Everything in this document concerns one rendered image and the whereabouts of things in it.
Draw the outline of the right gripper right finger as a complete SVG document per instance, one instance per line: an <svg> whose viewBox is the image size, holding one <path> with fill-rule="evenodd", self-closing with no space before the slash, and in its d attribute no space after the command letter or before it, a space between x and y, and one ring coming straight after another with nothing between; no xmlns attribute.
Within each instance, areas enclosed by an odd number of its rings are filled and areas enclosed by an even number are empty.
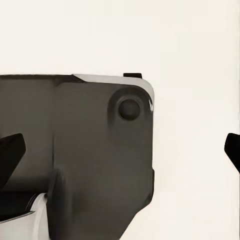
<svg viewBox="0 0 240 240"><path fill-rule="evenodd" d="M230 132L227 135L224 151L240 173L240 135Z"/></svg>

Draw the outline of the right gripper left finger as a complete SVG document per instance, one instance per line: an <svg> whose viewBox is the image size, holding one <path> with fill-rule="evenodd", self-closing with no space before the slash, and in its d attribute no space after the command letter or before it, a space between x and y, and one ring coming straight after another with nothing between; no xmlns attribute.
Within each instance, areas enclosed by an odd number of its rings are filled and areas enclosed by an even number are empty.
<svg viewBox="0 0 240 240"><path fill-rule="evenodd" d="M26 152L21 133L0 138L0 193Z"/></svg>

